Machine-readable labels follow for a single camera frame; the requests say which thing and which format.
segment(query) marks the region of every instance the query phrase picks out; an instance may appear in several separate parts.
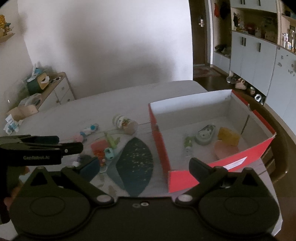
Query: white label on box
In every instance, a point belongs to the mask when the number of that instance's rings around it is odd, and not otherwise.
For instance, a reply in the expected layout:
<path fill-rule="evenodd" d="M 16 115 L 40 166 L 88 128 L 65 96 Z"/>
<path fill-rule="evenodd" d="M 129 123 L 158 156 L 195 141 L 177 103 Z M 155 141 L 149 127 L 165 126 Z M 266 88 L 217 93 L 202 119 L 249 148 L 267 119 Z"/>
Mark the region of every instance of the white label on box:
<path fill-rule="evenodd" d="M 237 166 L 243 164 L 243 162 L 244 162 L 246 159 L 247 159 L 247 156 L 244 157 L 244 158 L 242 158 L 242 159 L 240 159 L 240 160 L 238 160 L 238 161 L 235 161 L 235 162 L 233 162 L 233 163 L 230 163 L 230 164 L 224 166 L 224 168 L 226 168 L 227 170 L 230 170 L 230 169 L 232 169 L 232 168 L 235 168 L 235 167 L 237 167 Z"/>

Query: yellow sponge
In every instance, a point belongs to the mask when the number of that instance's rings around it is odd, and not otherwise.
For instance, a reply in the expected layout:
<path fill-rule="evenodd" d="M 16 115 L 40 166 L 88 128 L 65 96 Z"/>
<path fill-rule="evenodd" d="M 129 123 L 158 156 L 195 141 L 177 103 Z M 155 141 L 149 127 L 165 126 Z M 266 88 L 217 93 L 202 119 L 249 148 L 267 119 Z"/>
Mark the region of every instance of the yellow sponge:
<path fill-rule="evenodd" d="M 218 133 L 218 139 L 228 145 L 237 146 L 239 144 L 240 135 L 226 127 L 221 127 Z"/>

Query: wooden chair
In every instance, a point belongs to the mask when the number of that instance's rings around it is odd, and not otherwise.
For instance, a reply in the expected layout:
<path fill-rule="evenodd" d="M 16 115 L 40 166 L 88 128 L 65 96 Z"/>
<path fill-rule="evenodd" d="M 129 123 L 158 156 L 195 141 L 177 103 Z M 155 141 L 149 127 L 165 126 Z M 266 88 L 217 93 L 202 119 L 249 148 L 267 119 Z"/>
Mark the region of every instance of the wooden chair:
<path fill-rule="evenodd" d="M 262 117 L 277 132 L 277 135 L 270 144 L 269 148 L 261 157 L 269 173 L 271 181 L 274 184 L 278 180 L 283 178 L 285 174 L 288 172 L 289 158 L 291 158 L 289 157 L 288 153 L 289 150 L 296 149 L 296 145 L 294 144 L 293 147 L 291 146 L 291 142 L 287 141 L 287 139 L 290 138 L 290 136 L 268 110 L 266 110 L 253 97 L 243 93 L 239 94 L 250 104 L 251 110 L 258 111 L 259 114 L 262 115 Z"/>

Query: screw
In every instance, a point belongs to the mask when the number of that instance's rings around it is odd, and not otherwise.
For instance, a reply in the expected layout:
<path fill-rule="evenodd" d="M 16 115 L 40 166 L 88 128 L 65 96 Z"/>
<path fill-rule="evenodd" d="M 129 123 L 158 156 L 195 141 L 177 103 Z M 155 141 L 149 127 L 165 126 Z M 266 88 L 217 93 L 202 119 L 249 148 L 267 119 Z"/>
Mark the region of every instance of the screw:
<path fill-rule="evenodd" d="M 134 208 L 140 208 L 141 205 L 140 205 L 139 203 L 134 203 L 134 204 L 133 204 L 133 207 L 134 207 Z"/>
<path fill-rule="evenodd" d="M 99 202 L 110 202 L 112 200 L 112 198 L 109 195 L 99 195 L 97 198 L 97 201 Z"/>
<path fill-rule="evenodd" d="M 181 202 L 190 202 L 193 200 L 193 197 L 188 194 L 183 194 L 178 197 L 179 201 Z"/>
<path fill-rule="evenodd" d="M 141 206 L 147 207 L 147 206 L 149 206 L 149 203 L 148 202 L 141 202 Z"/>

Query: dark brown door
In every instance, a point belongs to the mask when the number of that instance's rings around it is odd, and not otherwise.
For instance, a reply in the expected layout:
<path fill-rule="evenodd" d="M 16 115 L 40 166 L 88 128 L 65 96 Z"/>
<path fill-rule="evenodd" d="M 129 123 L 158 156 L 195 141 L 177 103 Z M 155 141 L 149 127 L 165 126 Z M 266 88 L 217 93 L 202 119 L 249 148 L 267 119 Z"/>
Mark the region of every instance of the dark brown door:
<path fill-rule="evenodd" d="M 189 0 L 192 42 L 193 64 L 203 65 L 206 61 L 206 14 L 205 0 Z"/>

